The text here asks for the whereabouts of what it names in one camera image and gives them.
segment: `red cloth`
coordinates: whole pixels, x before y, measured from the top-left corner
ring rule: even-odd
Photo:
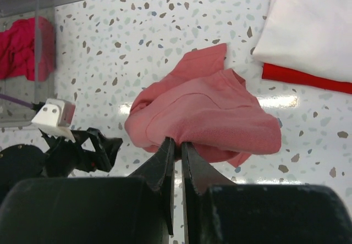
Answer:
[[[262,78],[352,94],[352,83],[333,81],[274,64],[263,65]]]
[[[193,142],[208,162],[238,166],[250,154],[281,147],[278,120],[262,110],[245,80],[224,69],[226,44],[187,53],[134,101],[125,129],[133,144],[155,152],[165,137]]]
[[[52,24],[38,18],[38,78],[45,81],[55,65],[55,33]],[[9,30],[0,32],[0,79],[25,75],[35,80],[35,18],[17,20]]]

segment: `folded garment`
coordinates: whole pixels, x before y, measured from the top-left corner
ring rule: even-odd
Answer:
[[[263,65],[262,78],[352,94],[352,83],[333,81],[274,64]]]
[[[253,56],[310,75],[352,82],[352,0],[271,0]]]
[[[45,81],[54,71],[54,27],[47,19],[38,17],[37,28],[38,49],[35,49],[35,18],[17,20],[9,30],[0,32],[0,79],[24,75],[35,81],[35,51],[40,58],[37,60],[38,80]]]
[[[193,142],[209,162],[234,166],[281,147],[278,120],[264,112],[245,80],[224,69],[226,44],[187,53],[134,101],[125,129],[136,147],[155,152],[165,137]]]

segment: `red folded cloth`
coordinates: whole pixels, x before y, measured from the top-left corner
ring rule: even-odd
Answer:
[[[55,65],[55,32],[52,24],[38,17],[38,80],[45,81]],[[0,79],[25,75],[35,80],[35,18],[17,20],[0,32]]]
[[[260,107],[245,80],[224,69],[226,44],[187,53],[134,101],[125,129],[133,144],[155,152],[165,137],[193,142],[208,162],[238,166],[250,154],[281,147],[278,120]]]
[[[263,65],[262,78],[352,94],[352,83],[333,81],[274,64]]]

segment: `speckled tabletop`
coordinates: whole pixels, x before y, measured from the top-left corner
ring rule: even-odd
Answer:
[[[87,0],[56,8],[56,91],[59,98],[76,103],[72,128],[92,126],[107,136],[124,138],[110,176],[128,175],[150,156],[135,148],[123,129],[136,95],[170,72],[184,53],[226,42],[226,67],[244,77],[263,108],[280,118],[282,149],[270,156],[252,156],[236,169],[228,163],[215,164],[216,168],[237,183],[327,185],[352,211],[352,97],[261,80],[261,64],[251,52],[268,3]],[[24,142],[46,148],[36,130],[3,132],[2,147]],[[173,244],[184,241],[179,163],[177,171]]]

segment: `white cloth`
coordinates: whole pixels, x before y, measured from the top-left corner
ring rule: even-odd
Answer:
[[[352,0],[271,0],[255,59],[352,82]]]

